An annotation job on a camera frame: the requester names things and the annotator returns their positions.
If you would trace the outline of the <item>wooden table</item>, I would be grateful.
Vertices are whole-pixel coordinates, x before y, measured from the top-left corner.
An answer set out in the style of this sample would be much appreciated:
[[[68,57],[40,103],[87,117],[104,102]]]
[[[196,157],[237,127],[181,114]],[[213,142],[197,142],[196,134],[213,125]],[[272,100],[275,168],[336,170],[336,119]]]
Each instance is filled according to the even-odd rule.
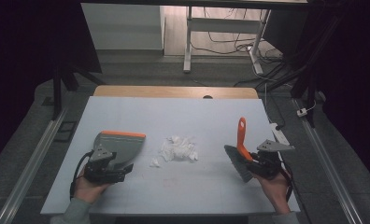
[[[258,99],[253,88],[235,87],[170,87],[170,86],[98,86],[93,96],[104,97],[151,97],[151,98],[208,98]]]

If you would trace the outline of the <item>person's right hand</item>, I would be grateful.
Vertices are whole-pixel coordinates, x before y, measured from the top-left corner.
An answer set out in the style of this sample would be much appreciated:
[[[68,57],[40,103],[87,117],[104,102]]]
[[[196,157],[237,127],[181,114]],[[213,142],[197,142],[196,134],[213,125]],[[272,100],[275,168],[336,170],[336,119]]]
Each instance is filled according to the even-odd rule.
[[[273,205],[278,215],[287,215],[291,209],[287,202],[287,180],[283,174],[277,174],[273,179],[268,180],[259,175],[253,174],[262,186],[263,193]]]

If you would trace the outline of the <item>grey dustpan with orange edge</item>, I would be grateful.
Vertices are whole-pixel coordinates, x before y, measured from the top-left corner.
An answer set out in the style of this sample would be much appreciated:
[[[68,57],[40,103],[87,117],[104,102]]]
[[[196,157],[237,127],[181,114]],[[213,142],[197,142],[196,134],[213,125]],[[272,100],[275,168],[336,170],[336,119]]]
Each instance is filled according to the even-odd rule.
[[[102,131],[94,139],[93,149],[103,146],[111,152],[117,152],[116,160],[109,163],[114,170],[124,168],[139,154],[146,135],[143,133],[126,133]]]

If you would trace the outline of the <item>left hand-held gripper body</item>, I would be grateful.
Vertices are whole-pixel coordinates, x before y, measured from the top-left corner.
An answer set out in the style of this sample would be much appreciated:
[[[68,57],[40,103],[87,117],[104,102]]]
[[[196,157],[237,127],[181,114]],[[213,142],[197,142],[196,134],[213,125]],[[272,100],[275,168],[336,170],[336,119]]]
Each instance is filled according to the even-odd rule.
[[[103,146],[98,146],[92,151],[92,155],[86,163],[84,177],[95,184],[114,184],[123,182],[125,175],[116,173],[116,170],[109,168],[112,161],[112,152]]]

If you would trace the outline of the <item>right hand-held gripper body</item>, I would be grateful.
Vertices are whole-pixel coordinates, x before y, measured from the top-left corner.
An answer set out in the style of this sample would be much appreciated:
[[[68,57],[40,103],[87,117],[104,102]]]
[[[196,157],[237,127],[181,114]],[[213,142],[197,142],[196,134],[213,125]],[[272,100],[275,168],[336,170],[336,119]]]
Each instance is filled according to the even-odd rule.
[[[257,146],[259,160],[253,160],[259,166],[259,176],[266,179],[273,179],[281,170],[281,159],[279,158],[280,151],[292,150],[294,146],[286,146],[272,140],[265,140]]]

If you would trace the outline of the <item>black metal stand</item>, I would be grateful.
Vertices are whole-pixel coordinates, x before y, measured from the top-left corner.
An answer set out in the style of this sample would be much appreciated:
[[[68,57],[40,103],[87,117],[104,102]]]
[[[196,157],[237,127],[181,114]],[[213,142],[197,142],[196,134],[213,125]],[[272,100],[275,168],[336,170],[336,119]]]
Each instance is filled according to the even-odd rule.
[[[61,84],[68,91],[76,91],[79,87],[75,74],[80,74],[82,77],[90,80],[97,86],[105,85],[105,82],[87,71],[85,68],[74,63],[54,63],[50,67],[50,75],[53,81],[53,115],[52,120],[56,120],[63,110],[62,103],[62,88]]]
[[[314,127],[313,108],[316,104],[315,91],[317,88],[315,69],[321,53],[339,23],[340,17],[337,15],[326,16],[318,25],[307,23],[305,28],[313,28],[314,31],[310,31],[309,36],[305,37],[306,43],[301,49],[287,58],[287,64],[292,64],[294,68],[288,75],[279,78],[265,88],[266,92],[270,92],[295,79],[296,82],[290,90],[290,95],[292,98],[298,99],[307,92],[305,117],[312,127]]]

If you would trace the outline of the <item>white power strip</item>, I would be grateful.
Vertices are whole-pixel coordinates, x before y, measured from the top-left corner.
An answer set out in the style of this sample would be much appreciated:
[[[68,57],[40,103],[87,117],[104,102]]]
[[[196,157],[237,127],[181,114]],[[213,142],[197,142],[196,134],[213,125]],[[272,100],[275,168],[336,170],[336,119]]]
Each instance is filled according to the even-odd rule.
[[[288,141],[288,139],[284,135],[283,131],[278,129],[278,125],[276,123],[271,123],[270,127],[271,127],[271,131],[272,131],[273,135],[275,136],[275,138],[277,139],[277,141],[280,144],[283,144],[283,145],[286,145],[286,146],[288,146],[290,144],[290,142]]]

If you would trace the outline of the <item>person's left hand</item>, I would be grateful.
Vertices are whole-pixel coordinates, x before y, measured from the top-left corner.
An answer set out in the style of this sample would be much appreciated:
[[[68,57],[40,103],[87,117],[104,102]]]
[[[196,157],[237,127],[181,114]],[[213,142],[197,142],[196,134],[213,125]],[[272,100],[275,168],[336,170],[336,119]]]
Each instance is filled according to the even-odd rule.
[[[110,184],[91,183],[84,177],[84,171],[81,171],[76,178],[73,196],[85,203],[93,204],[108,187],[110,187]]]

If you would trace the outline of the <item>white desk frame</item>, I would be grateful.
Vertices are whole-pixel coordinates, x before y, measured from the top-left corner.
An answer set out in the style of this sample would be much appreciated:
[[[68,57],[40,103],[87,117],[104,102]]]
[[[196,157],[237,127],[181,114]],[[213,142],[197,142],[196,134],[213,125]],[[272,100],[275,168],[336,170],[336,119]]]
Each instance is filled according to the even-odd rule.
[[[257,21],[236,20],[236,19],[208,19],[197,18],[192,16],[192,7],[187,7],[187,30],[186,46],[184,54],[183,72],[191,72],[191,37],[192,32],[213,32],[213,33],[237,33],[255,35],[255,41],[251,47],[247,47],[252,66],[256,75],[262,75],[263,69],[257,56],[259,44],[263,37],[265,25],[269,17],[270,10],[263,9],[262,15]]]

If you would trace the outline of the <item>orange-handled grey brush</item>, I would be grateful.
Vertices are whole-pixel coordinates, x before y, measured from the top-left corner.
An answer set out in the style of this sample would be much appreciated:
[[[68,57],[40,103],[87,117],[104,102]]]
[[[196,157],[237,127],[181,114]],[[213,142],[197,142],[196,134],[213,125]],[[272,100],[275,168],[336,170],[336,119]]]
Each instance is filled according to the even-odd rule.
[[[240,118],[238,125],[237,125],[237,141],[236,146],[232,147],[229,145],[224,146],[224,150],[228,155],[232,165],[238,172],[241,179],[248,183],[252,178],[253,175],[248,170],[247,165],[253,162],[253,158],[244,146],[246,136],[246,119]]]

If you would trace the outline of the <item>aluminium rail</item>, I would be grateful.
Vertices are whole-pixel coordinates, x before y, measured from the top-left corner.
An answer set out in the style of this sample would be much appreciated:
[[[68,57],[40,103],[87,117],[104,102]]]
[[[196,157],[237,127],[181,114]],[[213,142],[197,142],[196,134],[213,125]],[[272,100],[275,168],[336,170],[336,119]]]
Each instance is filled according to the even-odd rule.
[[[68,111],[68,106],[65,105],[62,111],[57,115],[55,120],[51,120],[45,132],[43,132],[36,148],[31,155],[31,158],[25,165],[18,181],[13,190],[7,197],[2,209],[0,210],[0,224],[11,224],[16,216],[22,200],[24,199],[28,189],[36,176],[37,171],[44,160],[51,143],[53,142],[55,134],[58,132],[60,125]]]
[[[330,182],[334,195],[347,218],[348,224],[364,224],[361,214],[352,200],[342,178],[336,171],[334,163],[326,151],[326,147],[323,144],[318,131],[311,126],[306,118],[300,117],[300,120],[302,121],[306,135],[308,136],[308,139],[319,159],[321,167]]]

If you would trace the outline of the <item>pile of white paper scraps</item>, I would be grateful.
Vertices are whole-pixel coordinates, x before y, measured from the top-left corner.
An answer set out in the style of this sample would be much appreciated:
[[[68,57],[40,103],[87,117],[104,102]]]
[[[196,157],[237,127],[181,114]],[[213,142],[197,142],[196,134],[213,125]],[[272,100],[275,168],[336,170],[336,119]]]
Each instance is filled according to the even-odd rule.
[[[165,161],[198,161],[195,143],[190,137],[172,135],[167,137],[159,150],[159,156]]]

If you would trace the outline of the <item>white cabinet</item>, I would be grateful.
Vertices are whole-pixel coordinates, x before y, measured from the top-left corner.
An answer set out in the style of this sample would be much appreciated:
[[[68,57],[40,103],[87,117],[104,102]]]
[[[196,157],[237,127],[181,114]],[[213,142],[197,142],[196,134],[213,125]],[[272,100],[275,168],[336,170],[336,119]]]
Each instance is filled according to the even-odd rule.
[[[81,6],[96,49],[164,49],[162,7],[92,3]]]

